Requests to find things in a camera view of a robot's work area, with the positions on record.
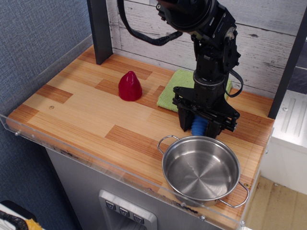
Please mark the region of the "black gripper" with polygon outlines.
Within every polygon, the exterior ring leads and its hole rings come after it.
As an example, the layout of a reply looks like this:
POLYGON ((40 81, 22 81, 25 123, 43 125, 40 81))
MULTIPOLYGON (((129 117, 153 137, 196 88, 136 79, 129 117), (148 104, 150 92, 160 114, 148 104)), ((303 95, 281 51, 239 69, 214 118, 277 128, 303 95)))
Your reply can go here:
POLYGON ((227 129, 234 131, 240 113, 230 106, 225 95, 236 97, 240 91, 228 94, 227 80, 217 82, 194 82, 194 88, 175 87, 173 104, 178 108, 178 117, 181 129, 186 132, 191 129, 195 115, 207 119, 207 137, 216 138, 227 129))

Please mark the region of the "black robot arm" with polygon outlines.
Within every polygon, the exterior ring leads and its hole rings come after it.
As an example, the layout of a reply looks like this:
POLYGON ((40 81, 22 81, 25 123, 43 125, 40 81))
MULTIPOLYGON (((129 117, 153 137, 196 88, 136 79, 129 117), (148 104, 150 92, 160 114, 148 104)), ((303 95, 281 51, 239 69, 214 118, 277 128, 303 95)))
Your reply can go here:
POLYGON ((233 70, 241 56, 236 46, 235 19, 216 0, 160 0, 156 8, 162 20, 190 34, 194 43, 194 86, 173 88, 181 128, 211 138, 225 129, 234 131, 240 114, 224 96, 228 94, 229 75, 243 82, 233 70))

